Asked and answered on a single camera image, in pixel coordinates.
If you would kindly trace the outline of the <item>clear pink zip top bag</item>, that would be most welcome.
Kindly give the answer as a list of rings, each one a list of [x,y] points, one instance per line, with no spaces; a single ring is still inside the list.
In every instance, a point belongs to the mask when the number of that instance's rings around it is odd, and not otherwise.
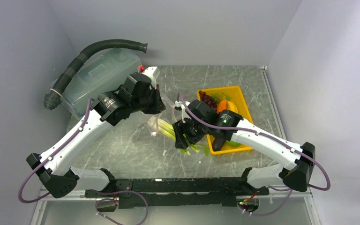
[[[145,114],[143,124],[147,128],[151,136],[157,136],[158,131],[158,120],[162,119],[169,124],[173,124],[181,120],[181,110],[174,109],[175,101],[178,98],[178,93],[162,93],[160,94],[161,99],[164,103],[165,110],[159,114]]]

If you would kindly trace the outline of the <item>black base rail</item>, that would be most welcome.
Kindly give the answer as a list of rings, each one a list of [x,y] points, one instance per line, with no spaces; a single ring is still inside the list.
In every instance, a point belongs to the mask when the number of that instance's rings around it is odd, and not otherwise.
[[[266,187],[254,189],[239,177],[117,179],[116,187],[97,193],[87,189],[86,198],[117,197],[120,209],[149,206],[221,205],[234,207],[243,197],[268,195]]]

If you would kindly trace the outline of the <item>orange red mango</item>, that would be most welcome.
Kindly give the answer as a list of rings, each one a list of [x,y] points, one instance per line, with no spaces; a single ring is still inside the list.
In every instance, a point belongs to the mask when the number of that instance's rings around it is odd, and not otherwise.
[[[227,100],[226,99],[223,99],[221,100],[218,104],[217,104],[217,107],[216,107],[216,112],[217,114],[221,113],[223,110],[226,110],[227,109]]]

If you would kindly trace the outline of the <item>purple eggplant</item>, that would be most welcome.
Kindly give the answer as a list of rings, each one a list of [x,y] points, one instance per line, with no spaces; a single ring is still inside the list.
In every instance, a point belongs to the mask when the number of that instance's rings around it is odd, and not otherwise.
[[[226,139],[224,138],[215,138],[212,142],[212,150],[214,152],[221,151],[222,147],[226,143]]]

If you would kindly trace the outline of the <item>clear lidded storage box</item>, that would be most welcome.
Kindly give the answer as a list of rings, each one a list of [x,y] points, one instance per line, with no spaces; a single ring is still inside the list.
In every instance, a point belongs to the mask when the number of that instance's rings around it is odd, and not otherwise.
[[[140,58],[129,49],[113,48],[93,55],[72,78],[62,94],[62,105],[80,119],[90,98],[116,90],[128,75],[138,71]]]

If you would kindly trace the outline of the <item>green white celery stalk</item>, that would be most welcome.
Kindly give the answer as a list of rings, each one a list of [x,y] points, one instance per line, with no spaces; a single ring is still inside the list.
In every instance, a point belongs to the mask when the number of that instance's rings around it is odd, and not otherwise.
[[[147,123],[148,127],[151,129],[151,135],[156,136],[157,134],[161,134],[169,139],[175,141],[175,132],[173,129],[172,124],[169,124],[163,119],[152,117],[149,119]],[[208,146],[199,145],[199,144],[191,144],[189,147],[185,149],[180,149],[182,154],[190,155],[189,149],[193,150],[194,152],[198,153],[203,150],[205,155],[209,155],[209,148]]]

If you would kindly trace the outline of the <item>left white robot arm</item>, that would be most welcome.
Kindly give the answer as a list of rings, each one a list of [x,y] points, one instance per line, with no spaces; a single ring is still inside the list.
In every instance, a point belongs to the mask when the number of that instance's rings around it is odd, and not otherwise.
[[[26,161],[54,198],[73,190],[94,190],[112,196],[117,181],[107,169],[79,169],[72,162],[89,144],[132,113],[155,115],[164,110],[155,76],[147,71],[130,74],[118,89],[90,99],[85,115],[70,132],[47,151],[30,154]]]

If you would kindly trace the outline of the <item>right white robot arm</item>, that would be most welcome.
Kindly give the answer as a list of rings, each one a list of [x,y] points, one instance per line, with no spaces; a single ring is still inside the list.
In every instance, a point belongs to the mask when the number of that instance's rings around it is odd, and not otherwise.
[[[307,190],[314,168],[314,163],[309,161],[315,156],[314,145],[288,142],[231,110],[216,113],[200,100],[191,103],[175,101],[174,108],[181,111],[182,116],[173,124],[177,149],[185,149],[205,135],[211,135],[216,139],[246,145],[276,161],[273,166],[244,170],[239,183],[244,194],[250,195],[259,188],[274,185],[285,185],[299,192]]]

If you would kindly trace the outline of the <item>purple grape bunch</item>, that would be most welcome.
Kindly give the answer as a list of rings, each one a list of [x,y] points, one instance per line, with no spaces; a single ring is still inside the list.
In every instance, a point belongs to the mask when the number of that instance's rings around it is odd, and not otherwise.
[[[199,90],[198,95],[201,101],[205,102],[210,108],[217,108],[217,102],[214,97],[208,95],[205,91]]]

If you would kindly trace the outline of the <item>yellow banana bunch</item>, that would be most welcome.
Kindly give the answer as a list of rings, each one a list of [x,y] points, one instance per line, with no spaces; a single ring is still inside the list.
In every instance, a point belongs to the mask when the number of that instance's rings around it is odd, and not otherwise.
[[[235,103],[232,102],[232,101],[227,100],[226,108],[227,108],[227,110],[230,110],[230,111],[232,111],[234,113],[238,113],[238,108],[235,105]]]

